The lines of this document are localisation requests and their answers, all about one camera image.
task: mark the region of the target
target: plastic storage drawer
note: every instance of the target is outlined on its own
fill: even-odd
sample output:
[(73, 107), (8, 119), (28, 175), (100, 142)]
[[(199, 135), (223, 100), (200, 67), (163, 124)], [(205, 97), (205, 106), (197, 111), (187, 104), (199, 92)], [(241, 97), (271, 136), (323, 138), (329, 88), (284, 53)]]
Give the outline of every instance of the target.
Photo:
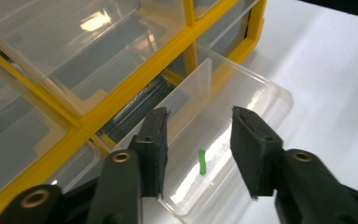
[(245, 38), (249, 12), (256, 0), (240, 0), (197, 40), (202, 46), (224, 56)]
[(181, 0), (0, 1), (0, 49), (80, 115), (184, 25)]
[(56, 171), (46, 184), (58, 185), (62, 192), (66, 193), (99, 176), (103, 162), (101, 150), (88, 142)]
[[(157, 107), (170, 110), (163, 205), (188, 223), (240, 223), (251, 201), (231, 157), (234, 105), (254, 110), (277, 128), (292, 106), (290, 92), (199, 47), (200, 66)], [(127, 148), (135, 127), (113, 150)], [(207, 174), (200, 175), (199, 150)]]
[(0, 70), (0, 190), (58, 143), (67, 132)]
[(196, 19), (199, 19), (209, 11), (219, 0), (194, 0), (194, 13)]

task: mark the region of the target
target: black object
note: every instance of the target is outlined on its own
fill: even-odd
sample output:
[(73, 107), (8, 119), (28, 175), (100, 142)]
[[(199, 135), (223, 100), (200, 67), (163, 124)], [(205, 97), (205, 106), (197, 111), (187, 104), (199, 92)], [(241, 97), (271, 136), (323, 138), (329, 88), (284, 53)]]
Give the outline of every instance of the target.
[(276, 189), (281, 223), (358, 223), (358, 192), (338, 183), (318, 157), (282, 149), (253, 111), (234, 107), (231, 151), (253, 198)]
[(358, 16), (358, 0), (300, 0), (303, 2), (319, 5), (322, 7), (330, 7), (335, 10), (348, 12)]
[(167, 117), (165, 107), (150, 112), (130, 149), (106, 157), (100, 177), (65, 194), (51, 185), (19, 194), (0, 215), (0, 224), (142, 223), (142, 197), (162, 195)]

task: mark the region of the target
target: small green block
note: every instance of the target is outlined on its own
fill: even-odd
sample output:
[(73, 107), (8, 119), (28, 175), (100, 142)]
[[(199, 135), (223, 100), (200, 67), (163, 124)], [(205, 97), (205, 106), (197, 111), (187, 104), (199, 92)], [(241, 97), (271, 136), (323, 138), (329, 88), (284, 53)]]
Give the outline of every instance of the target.
[(199, 150), (200, 158), (200, 175), (206, 175), (206, 161), (205, 161), (205, 150)]

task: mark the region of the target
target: yellow drawer cabinet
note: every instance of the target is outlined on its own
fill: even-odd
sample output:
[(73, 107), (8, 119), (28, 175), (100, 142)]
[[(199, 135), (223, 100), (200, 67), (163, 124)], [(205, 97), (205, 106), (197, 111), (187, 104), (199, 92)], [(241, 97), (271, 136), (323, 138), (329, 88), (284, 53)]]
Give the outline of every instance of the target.
[[(69, 6), (53, 8), (48, 4), (49, 1), (28, 2), (30, 4), (27, 7), (31, 9), (47, 7), (53, 13), (45, 13), (37, 17), (32, 10), (29, 10), (30, 14), (24, 13), (26, 14), (24, 18), (14, 15), (16, 22), (22, 22), (18, 25), (19, 31), (13, 31), (12, 24), (0, 23), (0, 50), (19, 64), (26, 71), (26, 75), (1, 55), (0, 67), (10, 73), (11, 79), (19, 81), (46, 110), (52, 111), (53, 117), (62, 121), (64, 131), (62, 138), (56, 142), (49, 142), (51, 146), (48, 146), (45, 153), (38, 154), (35, 162), (30, 162), (26, 169), (15, 175), (15, 179), (7, 181), (7, 185), (3, 186), (0, 190), (0, 212), (18, 193), (51, 178), (89, 139), (99, 146), (103, 155), (106, 155), (109, 149), (104, 146), (109, 139), (106, 139), (104, 144), (100, 144), (95, 134), (181, 53), (185, 56), (188, 73), (198, 67), (198, 58), (195, 56), (197, 39), (240, 1), (117, 0), (114, 1), (117, 3), (116, 7), (107, 5), (107, 1), (103, 0), (77, 1), (96, 10), (95, 13), (90, 14), (87, 7), (78, 6), (73, 8), (74, 12), (71, 11), (73, 15), (71, 18), (74, 20), (83, 19), (84, 15), (90, 14), (87, 19), (81, 20), (80, 28), (83, 30), (81, 34), (71, 28), (67, 28), (67, 31), (62, 25), (61, 27), (58, 25), (58, 28), (52, 27), (53, 25), (49, 23), (43, 23), (45, 24), (43, 28), (37, 26), (39, 22), (46, 20), (55, 20), (55, 24), (69, 22), (71, 18), (60, 17), (63, 9)], [(251, 5), (246, 36), (236, 48), (227, 53), (227, 58), (231, 61), (242, 62), (254, 49), (263, 26), (265, 4), (266, 0), (259, 0)], [(17, 8), (18, 11), (7, 10), (11, 7), (13, 6), (0, 8), (4, 13), (1, 16), (26, 10), (23, 7)], [(139, 34), (131, 35), (131, 31), (120, 30), (126, 25), (136, 26), (133, 32)], [(109, 41), (104, 39), (105, 36), (110, 35), (110, 32), (104, 30), (104, 26), (109, 26), (112, 30), (117, 29), (111, 36), (117, 41), (116, 48), (105, 49), (98, 46), (98, 38)], [(33, 39), (26, 39), (37, 29), (46, 29), (46, 33), (42, 32)], [(60, 32), (67, 32), (71, 36), (62, 36)], [(123, 32), (129, 35), (120, 36)], [(42, 46), (44, 48), (38, 46), (40, 41), (44, 41), (45, 46)], [(81, 54), (81, 49), (89, 55)], [(116, 54), (112, 55), (106, 51), (114, 51)], [(106, 71), (109, 70), (119, 70), (118, 79), (113, 80), (110, 86), (95, 89), (95, 85), (106, 84), (102, 82), (108, 76)], [(74, 78), (66, 77), (67, 73), (73, 71), (75, 71)], [(86, 74), (88, 72), (98, 74), (95, 77), (94, 75), (88, 77)], [(82, 74), (82, 78), (86, 81), (77, 80), (75, 74)], [(181, 78), (175, 79), (175, 76), (171, 79), (172, 83), (178, 84), (181, 81)], [(113, 147), (115, 143), (108, 142), (107, 145), (109, 144)]]

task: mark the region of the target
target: white surface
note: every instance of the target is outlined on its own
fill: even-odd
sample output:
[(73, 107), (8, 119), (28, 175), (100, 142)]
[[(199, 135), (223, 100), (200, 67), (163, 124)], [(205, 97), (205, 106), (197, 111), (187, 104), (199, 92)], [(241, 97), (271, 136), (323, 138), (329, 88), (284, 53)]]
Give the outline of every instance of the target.
[[(277, 130), (285, 148), (321, 158), (358, 189), (358, 17), (299, 1), (270, 0), (255, 51), (242, 65), (289, 90), (295, 105)], [(279, 223), (273, 199), (243, 223)]]

